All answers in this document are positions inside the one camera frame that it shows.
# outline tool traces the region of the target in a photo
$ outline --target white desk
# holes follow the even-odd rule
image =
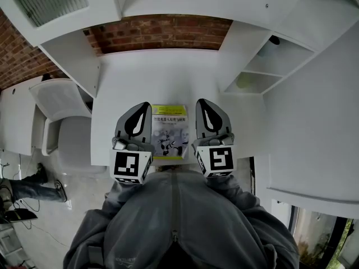
[[[41,148],[45,116],[29,91],[41,80],[42,76],[32,78],[1,92],[0,149],[31,155]]]
[[[217,54],[213,50],[157,49],[105,55],[93,104],[91,163],[109,165],[118,118],[144,101],[185,104],[192,142],[196,139],[195,105],[200,98],[217,103],[230,116],[238,158],[253,156],[262,140],[262,97],[220,95],[215,79]],[[153,165],[189,163],[197,163],[192,147],[186,160],[156,160]]]

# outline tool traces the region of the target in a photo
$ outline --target white floor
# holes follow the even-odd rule
[[[62,173],[57,163],[56,152],[51,157],[44,157],[37,150],[32,159],[30,156],[21,155],[19,172],[21,178],[34,174],[39,162],[43,163],[52,177],[46,186],[52,186],[53,179],[59,179],[65,186],[68,201],[66,203],[40,201],[40,211],[36,212],[38,219],[32,221],[32,228],[28,230],[22,223],[14,224],[14,228],[22,247],[38,269],[60,269],[85,212],[89,209],[101,208],[104,194],[110,190],[113,180],[107,178],[106,174],[104,178],[84,178]],[[0,163],[10,164],[4,168],[3,174],[5,178],[12,179],[20,168],[19,154],[0,152]],[[197,165],[191,168],[199,170]],[[250,191],[249,159],[238,160],[237,168],[235,176],[243,190]],[[25,201],[33,209],[38,209],[38,201],[28,198]],[[25,225],[29,227],[30,223],[25,222]]]

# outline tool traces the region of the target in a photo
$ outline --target shelf compartment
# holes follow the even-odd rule
[[[282,38],[279,40],[279,46],[270,55],[264,57],[255,55],[244,71],[286,77],[315,54],[288,40]]]
[[[358,20],[356,0],[299,0],[276,32],[321,51]]]
[[[234,79],[225,92],[236,94],[262,94],[281,79],[282,78],[278,76],[242,72]]]

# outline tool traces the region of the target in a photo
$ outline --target book cover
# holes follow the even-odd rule
[[[152,105],[154,159],[184,159],[189,137],[184,105]]]

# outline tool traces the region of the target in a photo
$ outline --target cable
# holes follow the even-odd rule
[[[13,203],[13,207],[14,207],[15,209],[20,209],[20,208],[21,208],[21,206],[20,206],[16,201]]]
[[[67,248],[70,248],[70,246],[67,246],[67,245],[65,245],[65,244],[61,243],[61,242],[60,242],[60,241],[58,241],[58,240],[57,240],[54,236],[52,236],[52,235],[51,235],[51,233],[49,233],[49,232],[45,231],[44,229],[41,229],[41,228],[39,228],[39,227],[35,226],[34,224],[33,224],[33,227],[35,227],[35,228],[37,228],[37,229],[39,229],[39,230],[41,230],[41,231],[43,231],[43,232],[45,232],[45,233],[49,234],[49,235],[52,237],[52,239],[54,239],[57,243],[59,243],[59,244],[61,244],[61,245],[65,246],[65,247],[67,247]]]
[[[30,166],[30,164],[31,164],[31,161],[33,160],[34,152],[35,152],[35,151],[33,151],[33,153],[31,154],[31,158],[30,158],[29,163],[27,164],[26,172],[25,172],[24,176],[27,175],[27,171],[29,170],[29,166]]]
[[[14,203],[14,201],[13,201],[13,195],[12,195],[11,190],[10,190],[6,185],[1,185],[1,184],[0,184],[0,189],[2,189],[2,188],[5,188],[5,189],[7,189],[7,190],[9,191],[10,196],[11,196],[11,200],[8,200],[8,201],[11,201],[12,203]]]
[[[20,200],[20,202],[22,203],[22,202],[25,202],[25,204],[27,205],[27,206],[29,206],[33,211],[35,211],[35,212],[39,212],[40,211],[40,201],[38,200],[38,202],[39,202],[39,209],[37,209],[37,210],[34,210],[30,205],[28,205],[27,204],[27,202],[25,201],[25,200]]]
[[[26,229],[28,229],[28,230],[30,230],[30,229],[33,227],[33,224],[32,224],[32,222],[31,222],[31,220],[30,220],[30,227],[27,227],[23,221],[22,221],[21,223],[22,223],[22,224],[24,225],[24,227],[26,227]]]
[[[6,164],[0,164],[0,165],[1,165],[1,178],[2,178],[2,181],[0,182],[0,185],[1,185],[4,182],[4,167],[9,166],[10,164],[6,163]]]
[[[19,159],[20,159],[19,171],[13,175],[12,179],[14,179],[15,175],[16,175],[16,174],[19,174],[19,172],[20,172],[20,170],[21,170],[21,154],[19,154]]]

